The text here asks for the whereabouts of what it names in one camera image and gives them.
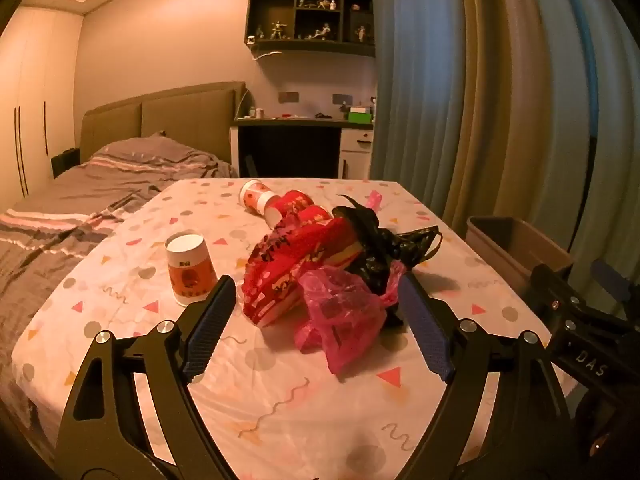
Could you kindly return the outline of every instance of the wall outlet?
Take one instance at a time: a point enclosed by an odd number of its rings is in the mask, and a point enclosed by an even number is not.
[[[299,103],[300,94],[298,92],[278,92],[278,102],[282,103]]]
[[[334,105],[347,103],[347,106],[353,105],[353,96],[348,94],[334,94]]]

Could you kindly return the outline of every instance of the wall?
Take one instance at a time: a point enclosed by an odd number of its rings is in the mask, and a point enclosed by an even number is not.
[[[286,52],[254,61],[244,46],[248,0],[113,0],[87,14],[76,67],[76,143],[82,116],[120,99],[215,81],[243,80],[267,115],[337,117],[332,94],[369,102],[375,60]],[[279,91],[300,93],[278,104]]]

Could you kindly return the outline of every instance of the green box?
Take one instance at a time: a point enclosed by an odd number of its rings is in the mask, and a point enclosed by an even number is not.
[[[371,124],[371,114],[357,114],[349,112],[349,122],[359,124]]]

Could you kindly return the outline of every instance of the curtain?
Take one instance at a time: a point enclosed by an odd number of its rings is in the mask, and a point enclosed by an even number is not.
[[[378,106],[370,175],[436,214],[456,159],[465,79],[462,0],[374,0]]]
[[[463,119],[443,219],[530,218],[550,142],[550,61],[536,0],[464,0]]]
[[[372,178],[461,235],[469,216],[529,221],[570,250],[570,285],[611,311],[593,260],[640,278],[640,50],[612,2],[374,6]]]
[[[640,52],[610,0],[580,0],[592,31],[598,81],[593,176],[571,254],[569,278],[589,304],[615,306],[590,276],[603,258],[640,278]]]
[[[589,135],[597,128],[597,81],[587,54],[593,46],[577,0],[537,1],[550,60],[551,117],[541,189],[529,221],[568,249],[582,203]]]

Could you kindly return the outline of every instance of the blue gripper pad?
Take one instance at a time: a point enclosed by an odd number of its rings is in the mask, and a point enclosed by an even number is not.
[[[591,275],[618,303],[631,300],[633,283],[626,280],[603,260],[595,260],[591,264]]]
[[[213,351],[220,340],[226,322],[236,306],[236,284],[225,280],[218,293],[207,305],[200,322],[187,343],[187,361],[182,372],[191,383],[193,378],[203,374],[209,365]]]
[[[398,300],[399,308],[414,333],[429,370],[438,374],[444,382],[451,380],[455,373],[450,357],[449,337],[452,333],[447,333],[430,309],[430,303],[433,303],[433,306],[441,310],[442,306],[439,303],[444,302],[429,298],[418,280],[410,273],[400,279]],[[445,325],[456,319],[453,312],[449,312],[450,316],[441,320]]]

